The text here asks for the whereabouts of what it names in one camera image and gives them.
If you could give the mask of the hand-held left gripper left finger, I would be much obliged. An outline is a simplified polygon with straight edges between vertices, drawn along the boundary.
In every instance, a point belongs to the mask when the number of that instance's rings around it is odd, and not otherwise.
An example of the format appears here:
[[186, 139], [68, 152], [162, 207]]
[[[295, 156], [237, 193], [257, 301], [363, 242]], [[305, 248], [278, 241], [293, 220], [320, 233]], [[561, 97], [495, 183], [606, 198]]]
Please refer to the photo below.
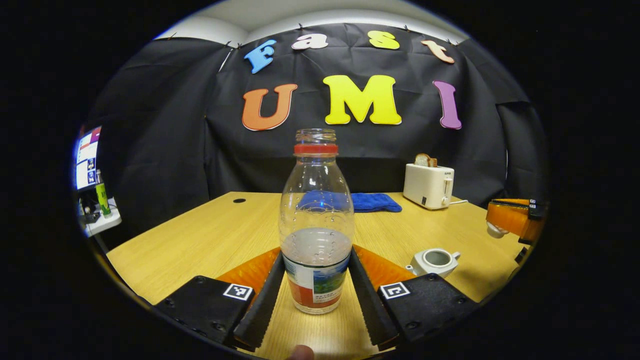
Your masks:
[[276, 247], [217, 278], [194, 276], [155, 307], [201, 337], [254, 352], [262, 346], [284, 272]]

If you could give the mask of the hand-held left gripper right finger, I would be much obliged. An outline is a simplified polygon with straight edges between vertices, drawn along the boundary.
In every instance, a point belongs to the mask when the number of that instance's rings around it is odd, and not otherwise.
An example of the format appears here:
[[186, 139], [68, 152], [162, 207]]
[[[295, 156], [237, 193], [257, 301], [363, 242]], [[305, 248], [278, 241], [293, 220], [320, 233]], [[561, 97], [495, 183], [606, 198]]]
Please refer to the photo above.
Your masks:
[[480, 307], [440, 275], [414, 275], [357, 244], [349, 273], [371, 344], [380, 351], [434, 337]]

